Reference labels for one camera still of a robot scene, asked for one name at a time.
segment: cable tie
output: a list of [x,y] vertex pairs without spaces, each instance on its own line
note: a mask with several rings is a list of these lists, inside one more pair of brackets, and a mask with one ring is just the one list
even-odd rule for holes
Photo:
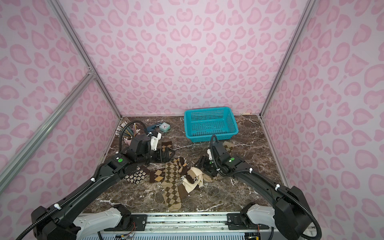
[[60,207],[60,205],[59,205],[59,204],[57,204],[57,203],[56,203],[56,204],[54,204],[53,206],[54,206],[55,208],[57,208],[57,209],[61,210],[61,207]]

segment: brown argyle sock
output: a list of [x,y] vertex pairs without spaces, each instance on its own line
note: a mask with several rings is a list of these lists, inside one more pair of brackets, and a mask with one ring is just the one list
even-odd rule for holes
[[183,157],[178,157],[174,159],[173,162],[176,162],[179,166],[180,175],[185,175],[187,173],[187,163],[185,162]]
[[165,149],[166,147],[172,148],[172,141],[169,141],[169,142],[162,142],[162,143],[161,143],[161,148],[163,149],[163,151],[165,151],[164,149]]
[[149,172],[149,183],[154,183],[154,182],[162,182],[164,181],[164,177],[166,176],[166,173],[164,172],[164,168],[155,170],[155,171],[150,171]]
[[176,162],[166,163],[165,178],[161,185],[164,188],[163,198],[170,211],[177,211],[181,208],[181,199],[177,188],[179,167]]
[[225,149],[227,150],[227,152],[230,154],[231,151],[233,150],[234,144],[231,143],[231,142],[224,141],[224,142],[223,142],[223,146],[225,147]]

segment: marble surface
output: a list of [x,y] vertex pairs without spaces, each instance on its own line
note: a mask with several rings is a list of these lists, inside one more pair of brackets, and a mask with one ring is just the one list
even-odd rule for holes
[[[254,169],[258,169],[274,182],[281,182],[275,160],[257,116],[235,116],[235,119],[239,133],[228,140],[235,145],[233,152],[243,156],[251,166],[254,166]],[[127,122],[132,120],[140,120],[147,126],[157,122],[169,123],[171,130],[162,135],[160,142],[172,141],[176,156],[184,157],[188,165],[193,165],[203,153],[206,153],[209,146],[208,142],[192,143],[185,136],[183,117],[124,118]],[[116,136],[107,157],[113,155],[117,148],[118,137]],[[164,165],[150,164],[148,168],[159,169]],[[160,183],[149,183],[149,176],[139,184],[122,180],[102,193],[84,212],[104,211],[113,204],[123,204],[131,212],[168,212],[162,190]],[[239,211],[251,201],[268,206],[268,203],[251,187],[237,180],[217,177],[213,182],[205,182],[203,188],[192,191],[182,199],[180,212]]]

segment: aluminum frame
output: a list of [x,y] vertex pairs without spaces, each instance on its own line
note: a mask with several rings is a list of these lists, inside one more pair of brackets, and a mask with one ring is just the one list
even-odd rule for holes
[[104,150],[104,153],[103,153],[103,155],[101,156],[100,161],[98,162],[98,164],[100,164],[102,161],[105,160],[105,158],[106,158],[106,156],[107,156],[107,154],[108,154],[108,150],[111,148],[112,142],[113,142],[113,140],[115,139],[115,136],[116,136],[116,135],[115,135],[116,130],[118,129],[118,126],[119,126],[120,124],[121,124],[121,120],[118,119],[118,122],[116,123],[116,126],[115,126],[115,128],[114,128],[113,135],[111,136],[111,138],[108,140],[108,142],[107,142],[107,144],[106,144],[106,146],[108,146],[108,147],[106,147],[106,149]]
[[88,72],[88,74],[70,92],[70,94],[66,96],[55,111],[48,117],[48,119],[45,120],[45,122],[35,131],[35,134],[29,139],[24,147],[10,159],[9,164],[0,174],[0,195],[21,171],[24,165],[28,162],[29,158],[41,146],[44,140],[48,137],[51,131],[60,122],[93,79],[96,79],[94,73],[92,71]]
[[85,65],[88,67],[89,70],[92,70],[96,75],[96,82],[99,85],[101,92],[103,93],[104,97],[107,99],[108,103],[111,105],[113,111],[118,116],[118,118],[121,120],[122,115],[117,107],[115,101],[113,100],[112,96],[109,94],[107,88],[105,87],[103,81],[101,80],[101,77],[99,73],[97,72],[97,69],[93,65],[91,58],[87,54],[85,47],[80,41],[79,36],[75,32],[66,12],[63,9],[63,6],[60,4],[59,0],[47,0],[48,4],[51,6],[52,10],[54,11],[55,15],[57,16],[59,22],[61,23],[62,27],[66,31],[68,37],[71,39],[72,43],[74,44],[74,47],[77,49],[79,55],[83,59]]
[[289,182],[289,180],[287,178],[287,175],[285,174],[285,170],[284,170],[283,166],[281,165],[281,163],[277,160],[278,159],[278,155],[277,155],[276,147],[273,144],[271,135],[268,132],[268,129],[267,129],[265,123],[264,123],[264,120],[260,116],[259,116],[259,121],[260,121],[260,124],[261,124],[261,126],[263,128],[264,135],[265,135],[265,137],[267,139],[267,142],[268,142],[268,145],[269,145],[269,149],[271,149],[273,158],[275,159],[275,163],[276,163],[276,166],[277,166],[277,171],[279,172],[279,175],[281,177],[281,182],[284,184],[284,186],[291,188],[292,186],[291,186],[291,184],[290,184],[290,182]]
[[277,74],[276,74],[276,77],[273,81],[272,87],[269,90],[268,95],[267,95],[266,100],[265,100],[265,103],[264,103],[264,105],[260,111],[261,118],[263,118],[263,116],[265,115],[265,113],[268,109],[268,106],[272,101],[273,95],[275,94],[275,92],[277,90],[277,87],[278,87],[278,85],[279,85],[279,83],[280,83],[280,81],[284,75],[286,68],[289,65],[289,62],[290,62],[290,60],[294,54],[294,51],[295,51],[297,45],[299,44],[300,38],[303,35],[303,32],[305,31],[305,29],[306,29],[306,27],[307,27],[307,25],[311,19],[311,16],[314,13],[314,10],[316,9],[318,2],[319,2],[319,0],[308,0],[306,6],[304,8],[303,14],[302,14],[300,21],[299,21],[299,24],[297,25],[297,27],[295,29],[295,33],[292,36],[292,40],[289,43],[288,49],[284,55],[284,58],[280,64],[280,67],[277,71]]

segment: blue object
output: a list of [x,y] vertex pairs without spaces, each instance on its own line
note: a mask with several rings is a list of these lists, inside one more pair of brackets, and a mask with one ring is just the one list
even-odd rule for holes
[[230,139],[239,132],[228,107],[187,110],[184,113],[184,129],[192,142],[210,141],[213,134],[218,140]]

